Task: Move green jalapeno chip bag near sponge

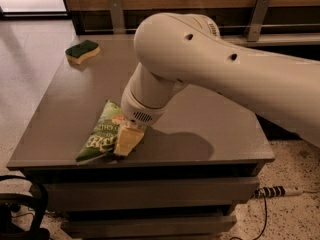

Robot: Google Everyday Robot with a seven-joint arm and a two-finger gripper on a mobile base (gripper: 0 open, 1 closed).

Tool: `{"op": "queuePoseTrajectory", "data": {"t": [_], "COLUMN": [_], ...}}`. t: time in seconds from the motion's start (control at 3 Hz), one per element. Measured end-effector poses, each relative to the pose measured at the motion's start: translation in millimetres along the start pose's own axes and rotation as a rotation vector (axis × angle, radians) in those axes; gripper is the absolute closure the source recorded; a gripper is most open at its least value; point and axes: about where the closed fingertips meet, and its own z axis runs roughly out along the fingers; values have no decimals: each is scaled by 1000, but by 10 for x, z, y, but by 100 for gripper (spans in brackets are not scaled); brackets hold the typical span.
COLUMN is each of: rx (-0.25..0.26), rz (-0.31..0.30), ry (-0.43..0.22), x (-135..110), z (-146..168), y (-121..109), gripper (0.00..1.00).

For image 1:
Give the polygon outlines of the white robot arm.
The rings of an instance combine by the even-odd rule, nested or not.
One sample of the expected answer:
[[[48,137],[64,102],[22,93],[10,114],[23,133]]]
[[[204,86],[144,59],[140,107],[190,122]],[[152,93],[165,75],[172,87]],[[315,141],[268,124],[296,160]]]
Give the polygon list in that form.
[[[158,13],[134,35],[138,65],[121,99],[114,153],[128,155],[187,85],[212,90],[317,146],[320,63],[224,41],[199,14]]]

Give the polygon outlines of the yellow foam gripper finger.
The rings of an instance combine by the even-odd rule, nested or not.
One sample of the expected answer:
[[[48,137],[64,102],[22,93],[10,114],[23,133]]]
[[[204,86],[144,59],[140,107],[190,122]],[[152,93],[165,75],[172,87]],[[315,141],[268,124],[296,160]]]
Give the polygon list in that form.
[[[114,153],[118,156],[128,156],[143,139],[146,128],[124,120],[119,127]]]

